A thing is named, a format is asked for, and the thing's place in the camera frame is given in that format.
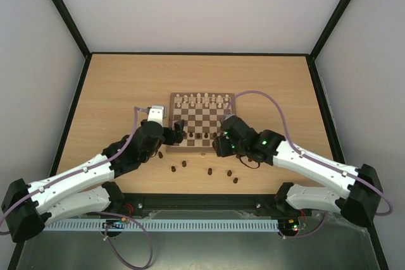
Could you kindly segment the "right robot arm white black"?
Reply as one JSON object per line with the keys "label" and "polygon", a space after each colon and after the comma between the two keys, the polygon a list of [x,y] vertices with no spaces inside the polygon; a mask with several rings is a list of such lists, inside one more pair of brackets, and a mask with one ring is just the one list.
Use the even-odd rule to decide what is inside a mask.
{"label": "right robot arm white black", "polygon": [[276,198],[276,207],[283,214],[295,209],[336,212],[360,227],[369,227],[377,215],[382,185],[370,165],[357,168],[326,159],[277,132],[257,132],[235,115],[222,120],[221,133],[212,146],[219,157],[247,157],[258,164],[289,169],[320,184],[304,187],[284,183]]}

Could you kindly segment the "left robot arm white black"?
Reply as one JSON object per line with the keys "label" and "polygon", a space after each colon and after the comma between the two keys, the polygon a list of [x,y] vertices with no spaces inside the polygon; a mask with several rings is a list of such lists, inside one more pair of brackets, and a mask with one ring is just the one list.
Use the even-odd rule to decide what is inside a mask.
{"label": "left robot arm white black", "polygon": [[161,145],[180,143],[183,132],[183,120],[173,127],[143,120],[133,133],[76,168],[41,181],[13,181],[1,203],[5,234],[15,243],[24,242],[60,219],[119,209],[123,195],[113,179],[148,162]]}

